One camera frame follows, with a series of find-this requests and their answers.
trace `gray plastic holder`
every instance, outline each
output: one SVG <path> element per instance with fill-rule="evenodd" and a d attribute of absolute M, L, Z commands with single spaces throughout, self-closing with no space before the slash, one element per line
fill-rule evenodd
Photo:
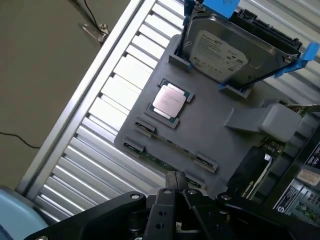
<path fill-rule="evenodd" d="M 223 94 L 217 82 L 196 69 L 185 71 L 168 63 L 168 57 L 174 52 L 179 41 L 178 35 L 171 39 L 116 136 L 114 144 L 119 150 L 127 152 L 124 143 L 129 138 L 145 152 L 175 169 L 188 173 L 199 182 L 204 182 L 209 196 L 214 197 L 227 189 L 229 179 L 249 149 L 264 139 L 256 133 L 225 127 L 232 109 L 259 108 L 265 99 L 279 99 L 283 102 L 290 100 L 263 81 L 257 82 L 248 98 L 242 98 L 241 101 Z M 152 103 L 158 94 L 163 79 L 193 94 L 191 101 L 186 102 L 179 112 L 179 121 L 174 128 L 161 121 L 164 117 L 150 116 L 146 112 L 148 104 Z M 150 128 L 155 129 L 159 136 L 188 152 L 203 155 L 202 157 L 206 157 L 208 162 L 218 165 L 216 171 L 214 173 L 208 171 L 168 142 L 139 131 L 136 126 L 137 121 L 144 121 Z"/>
<path fill-rule="evenodd" d="M 175 52 L 177 51 L 177 47 L 178 47 L 179 43 L 177 44 L 177 46 L 174 48 L 174 52 L 170 53 L 168 56 L 168 63 L 174 65 L 175 67 L 188 72 L 189 70 L 191 70 L 192 68 L 192 64 L 186 60 L 184 60 L 183 58 L 177 56 L 175 54 Z M 239 91 L 238 89 L 235 89 L 234 87 L 230 86 L 230 85 L 220 85 L 220 89 L 219 91 L 236 99 L 236 100 L 241 100 L 241 99 L 247 99 L 249 94 L 251 93 L 251 90 L 253 88 L 254 85 Z"/>

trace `metal louver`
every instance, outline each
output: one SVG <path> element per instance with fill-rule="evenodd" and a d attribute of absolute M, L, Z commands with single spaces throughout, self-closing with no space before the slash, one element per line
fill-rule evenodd
<path fill-rule="evenodd" d="M 299 38 L 304 47 L 320 42 L 320 3 L 315 0 L 242 0 L 240 5 Z M 131 190 L 147 193 L 164 186 L 163 173 L 118 151 L 113 142 L 170 38 L 181 33 L 183 12 L 175 0 L 128 5 L 17 187 L 48 222 Z M 297 103 L 319 103 L 320 57 L 266 82 Z M 294 158 L 318 123 L 317 116 L 307 115 L 285 156 Z"/>

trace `hard drive label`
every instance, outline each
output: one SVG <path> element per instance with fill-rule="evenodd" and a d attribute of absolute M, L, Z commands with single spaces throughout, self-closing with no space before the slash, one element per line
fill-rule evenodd
<path fill-rule="evenodd" d="M 248 63 L 241 51 L 215 35 L 199 31 L 191 50 L 190 62 L 199 71 L 223 83 Z"/>

